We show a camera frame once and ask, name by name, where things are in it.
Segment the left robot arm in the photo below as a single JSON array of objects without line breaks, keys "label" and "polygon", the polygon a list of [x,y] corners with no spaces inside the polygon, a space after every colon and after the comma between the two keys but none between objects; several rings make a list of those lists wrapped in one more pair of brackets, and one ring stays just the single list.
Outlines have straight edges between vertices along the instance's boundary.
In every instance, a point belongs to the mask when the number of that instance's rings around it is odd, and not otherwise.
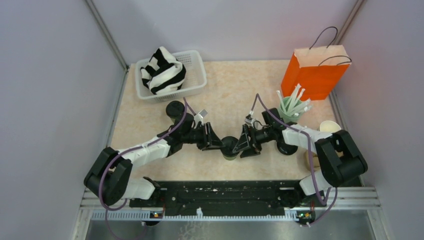
[{"label": "left robot arm", "polygon": [[148,177],[131,179],[135,168],[170,157],[184,144],[195,144],[201,151],[220,150],[225,144],[213,131],[210,122],[196,121],[190,113],[173,118],[169,129],[139,145],[115,150],[104,148],[86,174],[83,184],[104,206],[121,199],[141,199],[147,206],[160,202],[159,185]]}]

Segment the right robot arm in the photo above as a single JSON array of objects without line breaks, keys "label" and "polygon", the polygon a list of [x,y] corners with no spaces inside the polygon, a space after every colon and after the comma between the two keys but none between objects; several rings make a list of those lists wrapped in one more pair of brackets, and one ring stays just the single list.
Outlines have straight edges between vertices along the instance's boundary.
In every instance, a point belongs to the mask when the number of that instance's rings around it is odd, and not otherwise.
[{"label": "right robot arm", "polygon": [[262,112],[265,126],[257,129],[254,119],[248,115],[238,142],[231,148],[241,158],[260,155],[262,144],[276,141],[285,155],[294,154],[298,148],[316,155],[319,170],[299,181],[299,189],[293,192],[293,200],[299,206],[307,206],[314,194],[328,188],[336,188],[368,170],[368,164],[355,141],[346,130],[323,132],[285,123],[278,110],[271,108]]}]

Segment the green paper coffee cup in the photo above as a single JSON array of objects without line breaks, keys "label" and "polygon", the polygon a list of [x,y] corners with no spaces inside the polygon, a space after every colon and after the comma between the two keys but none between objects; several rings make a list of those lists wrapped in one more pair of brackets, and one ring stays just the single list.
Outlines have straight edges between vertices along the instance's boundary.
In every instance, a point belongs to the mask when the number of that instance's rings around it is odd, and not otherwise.
[{"label": "green paper coffee cup", "polygon": [[178,125],[178,124],[183,125],[187,120],[188,120],[187,115],[186,116],[183,116],[183,115],[177,116],[173,121],[173,125]]}]

